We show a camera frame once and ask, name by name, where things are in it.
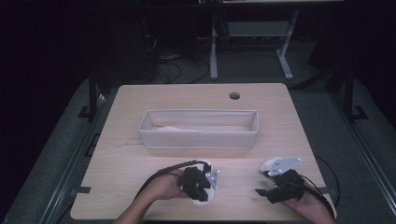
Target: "person's left hand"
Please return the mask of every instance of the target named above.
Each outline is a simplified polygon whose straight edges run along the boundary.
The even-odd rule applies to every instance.
[[[141,193],[152,197],[152,201],[187,198],[189,196],[177,185],[178,177],[183,173],[183,170],[174,170],[167,175],[158,176]]]

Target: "background table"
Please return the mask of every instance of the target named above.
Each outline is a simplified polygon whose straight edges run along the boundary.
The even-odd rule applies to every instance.
[[[239,100],[229,97],[240,94]],[[137,130],[148,109],[242,109],[259,112],[260,129],[253,149],[146,149]],[[255,189],[273,189],[258,169],[273,157],[302,158],[296,167],[318,187],[324,181],[289,92],[283,84],[196,84],[122,86],[81,183],[71,216],[115,219],[159,169],[183,161],[211,160],[220,170],[213,202],[190,199],[158,201],[145,219],[158,220],[295,220],[281,203],[271,204]]]

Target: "floor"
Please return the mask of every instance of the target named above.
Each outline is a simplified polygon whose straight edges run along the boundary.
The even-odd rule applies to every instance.
[[[287,59],[294,80],[287,81],[275,54],[279,40],[263,40],[260,45],[245,41],[242,47],[219,53],[218,80],[211,80],[207,73],[209,53],[203,40],[202,51],[195,57],[160,64],[158,71],[162,75],[149,84],[166,83],[180,73],[172,83],[280,82],[292,87],[318,72],[307,64],[314,42],[290,44]],[[166,52],[163,57],[177,57],[171,49]],[[340,195],[337,223],[396,223],[393,201],[396,132],[357,80],[353,103],[363,108],[368,119],[349,122],[342,112],[343,90],[327,93],[327,81],[325,77],[304,90],[290,91],[290,96],[333,201]],[[98,100],[97,115],[88,122],[78,118],[80,109],[89,103],[88,80],[81,83],[4,224],[111,223],[111,220],[74,220],[68,212],[91,159],[90,149],[94,147],[90,145],[105,125],[117,87],[102,87],[106,93]]]

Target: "gray carpet floor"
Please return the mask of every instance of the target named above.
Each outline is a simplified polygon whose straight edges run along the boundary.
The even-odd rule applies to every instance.
[[[274,44],[260,50],[219,54],[219,79],[213,81],[206,75],[197,83],[281,82],[293,86],[318,72],[306,63],[313,46],[312,43],[290,45],[287,58],[295,75],[292,81],[283,77]],[[208,62],[208,53],[200,56]],[[202,60],[183,58],[173,63],[181,68],[175,84],[195,80],[207,70],[207,64]],[[175,67],[160,66],[162,70],[169,69],[171,76],[177,74]],[[160,77],[152,82],[158,83],[163,83]],[[290,91],[290,96],[314,153],[330,164],[339,181],[341,195],[337,223],[396,223],[396,216],[353,131],[359,131],[392,186],[396,186],[393,165],[396,132],[358,81],[355,82],[354,105],[360,105],[369,119],[357,120],[353,124],[340,112],[337,99],[342,93],[327,93],[324,90],[326,83],[327,79],[323,78],[303,91]],[[58,220],[60,223],[111,223],[111,220],[74,220],[68,215],[68,207],[75,199],[73,189],[79,187],[91,159],[84,156],[85,151],[95,135],[101,132],[116,94],[117,87],[112,87],[98,101],[99,112],[95,119],[88,122],[78,118],[80,109],[89,103],[88,81],[81,83],[4,223],[56,223]],[[320,159],[317,162],[327,186],[332,192],[337,191],[329,166]]]

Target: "dark background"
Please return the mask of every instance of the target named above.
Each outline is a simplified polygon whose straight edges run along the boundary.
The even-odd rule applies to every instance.
[[[0,220],[73,93],[90,72],[114,85],[148,83],[152,79],[139,15],[78,10],[99,4],[94,0],[0,0]],[[293,38],[318,38],[321,34],[310,60],[319,69],[331,66],[347,52],[356,78],[396,127],[394,8],[391,2],[368,1],[332,11],[329,21],[312,21],[307,15],[313,11],[302,11]],[[188,18],[180,26],[207,27],[195,22],[210,21],[207,15],[184,16]],[[154,21],[161,27],[169,25]],[[326,29],[319,29],[322,24]],[[198,29],[196,34],[205,32]],[[129,44],[121,46],[123,39]],[[103,83],[98,84],[102,91],[108,91]]]

